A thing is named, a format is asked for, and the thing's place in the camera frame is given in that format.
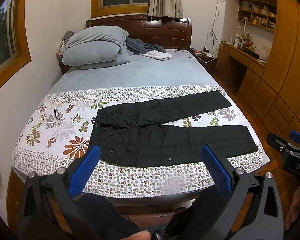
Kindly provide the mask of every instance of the wall outlet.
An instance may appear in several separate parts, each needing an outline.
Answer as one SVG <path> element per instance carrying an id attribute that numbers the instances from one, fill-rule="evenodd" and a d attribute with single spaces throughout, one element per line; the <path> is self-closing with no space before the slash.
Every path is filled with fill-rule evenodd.
<path id="1" fill-rule="evenodd" d="M 265 50 L 265 51 L 271 51 L 271 49 L 265 45 L 262 45 L 261 49 Z"/>

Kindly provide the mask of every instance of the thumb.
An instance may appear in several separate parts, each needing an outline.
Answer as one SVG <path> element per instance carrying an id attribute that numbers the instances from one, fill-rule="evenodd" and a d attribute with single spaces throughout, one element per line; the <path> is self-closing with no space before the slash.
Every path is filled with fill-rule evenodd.
<path id="1" fill-rule="evenodd" d="M 122 240 L 150 240 L 150 239 L 151 239 L 151 235 L 148 231 L 141 231 Z"/>

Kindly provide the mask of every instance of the mattress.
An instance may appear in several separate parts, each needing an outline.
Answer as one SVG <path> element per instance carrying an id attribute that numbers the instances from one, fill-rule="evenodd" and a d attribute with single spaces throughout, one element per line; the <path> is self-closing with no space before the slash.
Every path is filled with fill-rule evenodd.
<path id="1" fill-rule="evenodd" d="M 173 59 L 165 62 L 133 55 L 131 63 L 121 66 L 84 71 L 70 69 L 40 103 L 17 141 L 12 166 L 19 177 L 24 180 L 30 171 L 51 174 L 83 156 L 99 108 L 215 90 L 232 106 L 169 124 L 181 127 L 246 125 L 258 151 L 229 161 L 247 172 L 269 162 L 255 131 L 223 88 L 187 51 L 168 52 Z M 55 108 L 60 120 L 54 116 Z M 176 201 L 191 199 L 213 183 L 204 163 L 135 168 L 99 161 L 84 192 L 108 197 L 118 205 L 158 204 L 172 198 Z"/>

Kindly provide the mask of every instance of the wooden window frame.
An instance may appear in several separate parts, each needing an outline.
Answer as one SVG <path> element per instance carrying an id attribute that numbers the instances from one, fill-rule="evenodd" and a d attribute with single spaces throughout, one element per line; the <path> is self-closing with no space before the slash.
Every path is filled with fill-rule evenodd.
<path id="1" fill-rule="evenodd" d="M 26 36 L 25 2 L 26 0 L 15 0 L 13 28 L 17 55 L 4 62 L 5 65 L 0 70 L 0 88 L 22 67 L 31 62 Z"/>
<path id="2" fill-rule="evenodd" d="M 147 3 L 132 4 L 130 0 L 130 4 L 102 7 L 102 0 L 91 0 L 91 18 L 128 13 L 148 14 L 148 12 L 149 4 Z"/>

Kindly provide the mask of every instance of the bed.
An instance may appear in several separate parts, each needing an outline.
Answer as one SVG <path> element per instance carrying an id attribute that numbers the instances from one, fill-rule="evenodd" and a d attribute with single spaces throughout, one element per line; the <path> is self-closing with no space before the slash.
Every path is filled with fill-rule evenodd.
<path id="1" fill-rule="evenodd" d="M 87 21 L 86 27 L 97 25 L 119 26 L 132 38 L 165 47 L 173 58 L 158 61 L 132 55 L 132 62 L 124 65 L 89 70 L 70 68 L 40 103 L 13 150 L 11 165 L 21 180 L 25 181 L 30 171 L 50 174 L 81 157 L 87 150 L 99 108 L 215 90 L 232 106 L 172 124 L 181 127 L 245 125 L 258 151 L 229 161 L 247 172 L 269 162 L 240 109 L 187 51 L 191 42 L 190 19 L 148 22 L 144 16 L 133 15 Z M 55 108 L 60 120 L 54 117 Z M 100 161 L 84 192 L 107 197 L 114 205 L 149 205 L 193 199 L 212 184 L 203 163 L 136 168 Z"/>

